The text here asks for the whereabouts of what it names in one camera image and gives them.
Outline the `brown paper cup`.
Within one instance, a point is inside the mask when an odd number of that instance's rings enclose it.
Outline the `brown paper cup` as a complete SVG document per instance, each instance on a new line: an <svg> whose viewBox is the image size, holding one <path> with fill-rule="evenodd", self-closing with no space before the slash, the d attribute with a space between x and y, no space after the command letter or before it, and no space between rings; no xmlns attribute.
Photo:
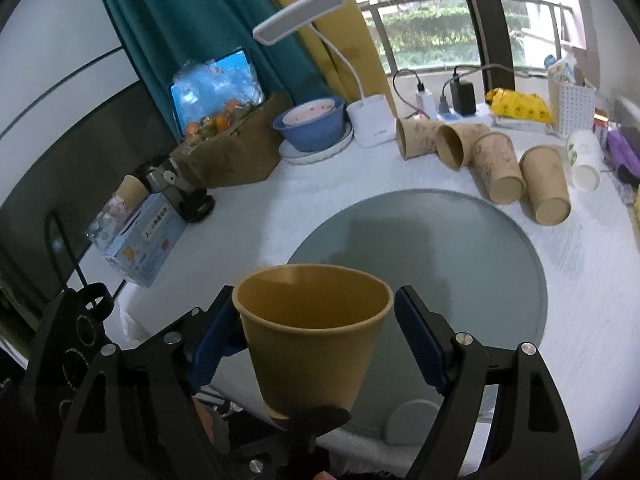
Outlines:
<svg viewBox="0 0 640 480"><path fill-rule="evenodd" d="M534 146L523 154L520 166L537 223L564 222L572 208L560 154L549 145Z"/></svg>
<svg viewBox="0 0 640 480"><path fill-rule="evenodd" d="M526 183L510 136L502 132L485 133L475 141L472 155L493 203L510 204L521 199Z"/></svg>
<svg viewBox="0 0 640 480"><path fill-rule="evenodd" d="M375 276L330 264L272 266L232 292L268 414L355 404L393 292Z"/></svg>
<svg viewBox="0 0 640 480"><path fill-rule="evenodd" d="M436 153L436 134L443 125L444 122L433 119L398 119L396 140L400 156L408 160Z"/></svg>
<svg viewBox="0 0 640 480"><path fill-rule="evenodd" d="M489 128L483 124L456 124L440 126L436 132L436 151L440 160L449 168L459 170L468 166L476 140Z"/></svg>

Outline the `lying brown paper cup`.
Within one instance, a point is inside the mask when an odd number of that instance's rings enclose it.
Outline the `lying brown paper cup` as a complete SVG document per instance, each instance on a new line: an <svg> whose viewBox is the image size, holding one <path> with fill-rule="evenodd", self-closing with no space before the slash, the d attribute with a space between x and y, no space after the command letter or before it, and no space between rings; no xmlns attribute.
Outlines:
<svg viewBox="0 0 640 480"><path fill-rule="evenodd" d="M510 136L502 132L485 133L475 141L472 155L493 203L510 204L521 199L526 183Z"/></svg>
<svg viewBox="0 0 640 480"><path fill-rule="evenodd" d="M400 156L408 160L436 153L436 134L443 125L444 122L433 119L398 119L396 140Z"/></svg>
<svg viewBox="0 0 640 480"><path fill-rule="evenodd" d="M523 154L520 166L537 223L564 222L572 208L560 154L549 145L534 146Z"/></svg>
<svg viewBox="0 0 640 480"><path fill-rule="evenodd" d="M468 166L476 140L489 128L483 124L456 124L440 126L436 132L436 151L440 160L449 168L459 170Z"/></svg>

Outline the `lying white paper cup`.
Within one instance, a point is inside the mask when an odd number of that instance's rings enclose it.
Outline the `lying white paper cup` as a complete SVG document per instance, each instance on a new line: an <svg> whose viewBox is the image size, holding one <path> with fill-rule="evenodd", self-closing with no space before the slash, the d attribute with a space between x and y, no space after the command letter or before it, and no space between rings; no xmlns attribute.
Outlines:
<svg viewBox="0 0 640 480"><path fill-rule="evenodd" d="M589 130L571 133L566 141L570 178L580 192L593 192L600 185L601 149Z"/></svg>

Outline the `blue tissue box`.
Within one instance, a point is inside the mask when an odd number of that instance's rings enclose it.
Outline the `blue tissue box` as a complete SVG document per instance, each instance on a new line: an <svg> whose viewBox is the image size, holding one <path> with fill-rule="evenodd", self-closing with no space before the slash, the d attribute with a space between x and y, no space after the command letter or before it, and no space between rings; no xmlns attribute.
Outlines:
<svg viewBox="0 0 640 480"><path fill-rule="evenodd" d="M149 288L185 229L165 195L154 193L126 222L101 212L86 237L126 281Z"/></svg>

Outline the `round grey glass turntable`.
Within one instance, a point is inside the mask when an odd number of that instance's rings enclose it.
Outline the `round grey glass turntable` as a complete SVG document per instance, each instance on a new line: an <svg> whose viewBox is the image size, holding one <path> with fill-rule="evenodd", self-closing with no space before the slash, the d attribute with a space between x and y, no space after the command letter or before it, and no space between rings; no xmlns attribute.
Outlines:
<svg viewBox="0 0 640 480"><path fill-rule="evenodd" d="M398 289L488 347L540 344L548 290L538 254L498 208L462 193L396 191L349 206L299 245L292 263L347 266Z"/></svg>

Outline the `purple cloth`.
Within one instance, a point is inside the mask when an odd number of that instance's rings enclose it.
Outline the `purple cloth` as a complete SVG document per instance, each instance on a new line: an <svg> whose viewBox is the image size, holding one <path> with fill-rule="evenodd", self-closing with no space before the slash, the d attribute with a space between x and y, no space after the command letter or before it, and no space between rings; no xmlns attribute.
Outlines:
<svg viewBox="0 0 640 480"><path fill-rule="evenodd" d="M639 186L639 157L636 155L620 129L610 130L606 139L611 164L620 182Z"/></svg>

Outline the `cardboard box with fruit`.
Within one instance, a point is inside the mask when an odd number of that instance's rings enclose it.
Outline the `cardboard box with fruit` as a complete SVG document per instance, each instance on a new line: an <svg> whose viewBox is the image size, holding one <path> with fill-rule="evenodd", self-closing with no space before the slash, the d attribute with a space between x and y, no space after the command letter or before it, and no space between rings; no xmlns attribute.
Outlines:
<svg viewBox="0 0 640 480"><path fill-rule="evenodd" d="M278 166L283 138L272 123L291 101L284 92L265 94L246 49L186 64L169 93L181 139L171 159L192 185L256 183Z"/></svg>

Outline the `white plate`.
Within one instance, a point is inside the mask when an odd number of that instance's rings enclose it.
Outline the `white plate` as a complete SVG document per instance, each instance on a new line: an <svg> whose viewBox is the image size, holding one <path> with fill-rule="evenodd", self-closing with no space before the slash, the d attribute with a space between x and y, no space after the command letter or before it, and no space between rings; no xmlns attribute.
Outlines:
<svg viewBox="0 0 640 480"><path fill-rule="evenodd" d="M316 152L302 152L297 148L294 148L290 142L283 141L279 146L279 155L285 162L294 166L312 165L316 162L323 162L324 160L340 154L349 146L349 144L352 143L353 138L354 134L352 133L352 125L349 122L346 122L341 139L329 148Z"/></svg>

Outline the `white woven plastic basket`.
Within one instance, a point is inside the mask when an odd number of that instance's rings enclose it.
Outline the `white woven plastic basket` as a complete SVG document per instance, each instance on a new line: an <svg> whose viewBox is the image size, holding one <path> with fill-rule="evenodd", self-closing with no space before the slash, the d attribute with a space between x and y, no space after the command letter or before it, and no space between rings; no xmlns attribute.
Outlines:
<svg viewBox="0 0 640 480"><path fill-rule="evenodd" d="M548 87L553 131L559 138L592 128L597 90L579 67L548 70Z"/></svg>

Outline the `blue bowl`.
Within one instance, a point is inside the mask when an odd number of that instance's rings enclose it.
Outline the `blue bowl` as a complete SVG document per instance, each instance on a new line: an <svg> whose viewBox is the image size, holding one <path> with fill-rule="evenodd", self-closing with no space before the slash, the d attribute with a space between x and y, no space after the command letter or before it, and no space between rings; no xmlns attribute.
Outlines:
<svg viewBox="0 0 640 480"><path fill-rule="evenodd" d="M318 152L341 139L345 100L331 96L309 101L280 114L272 126L300 152Z"/></svg>

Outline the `black charger adapter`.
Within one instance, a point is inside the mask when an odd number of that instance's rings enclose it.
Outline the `black charger adapter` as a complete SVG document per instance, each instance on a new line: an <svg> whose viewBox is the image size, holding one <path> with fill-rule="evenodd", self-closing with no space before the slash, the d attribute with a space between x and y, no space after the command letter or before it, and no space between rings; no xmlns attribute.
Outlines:
<svg viewBox="0 0 640 480"><path fill-rule="evenodd" d="M471 116L476 113L475 91L471 81L462 78L457 68L452 73L449 84L454 111L460 116Z"/></svg>

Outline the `white charger plug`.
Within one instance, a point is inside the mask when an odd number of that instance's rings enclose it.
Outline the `white charger plug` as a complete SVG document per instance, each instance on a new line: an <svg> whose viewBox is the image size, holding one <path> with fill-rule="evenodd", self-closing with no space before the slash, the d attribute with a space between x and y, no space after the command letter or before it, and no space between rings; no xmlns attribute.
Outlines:
<svg viewBox="0 0 640 480"><path fill-rule="evenodd" d="M433 93L422 82L416 84L416 106L420 108L422 114L426 117L430 119L437 118Z"/></svg>

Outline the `black balcony railing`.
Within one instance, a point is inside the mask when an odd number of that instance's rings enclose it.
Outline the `black balcony railing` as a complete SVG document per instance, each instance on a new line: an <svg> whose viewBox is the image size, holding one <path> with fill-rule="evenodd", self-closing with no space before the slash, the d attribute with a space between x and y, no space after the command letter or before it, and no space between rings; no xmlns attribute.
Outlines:
<svg viewBox="0 0 640 480"><path fill-rule="evenodd" d="M547 0L501 0L513 64L540 72L544 58L562 56L578 39L576 11ZM466 0L370 0L362 16L386 74L400 68L442 72L480 62Z"/></svg>

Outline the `yellow curtain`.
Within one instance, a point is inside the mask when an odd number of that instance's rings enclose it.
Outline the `yellow curtain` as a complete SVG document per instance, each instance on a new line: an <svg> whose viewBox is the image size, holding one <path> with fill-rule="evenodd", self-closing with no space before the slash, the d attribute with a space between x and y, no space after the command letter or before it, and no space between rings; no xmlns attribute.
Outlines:
<svg viewBox="0 0 640 480"><path fill-rule="evenodd" d="M273 0L288 6L295 0ZM378 51L356 0L314 21L314 32L303 29L299 37L334 94L355 102L362 94L386 96L396 108Z"/></svg>

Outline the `black window frame post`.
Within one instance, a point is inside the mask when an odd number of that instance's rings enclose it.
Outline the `black window frame post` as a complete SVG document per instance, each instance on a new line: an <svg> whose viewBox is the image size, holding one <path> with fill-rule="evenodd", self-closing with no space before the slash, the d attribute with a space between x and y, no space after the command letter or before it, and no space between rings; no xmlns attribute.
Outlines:
<svg viewBox="0 0 640 480"><path fill-rule="evenodd" d="M483 75L485 90L515 89L512 49L501 0L466 0L475 30L480 64L498 64Z"/></svg>

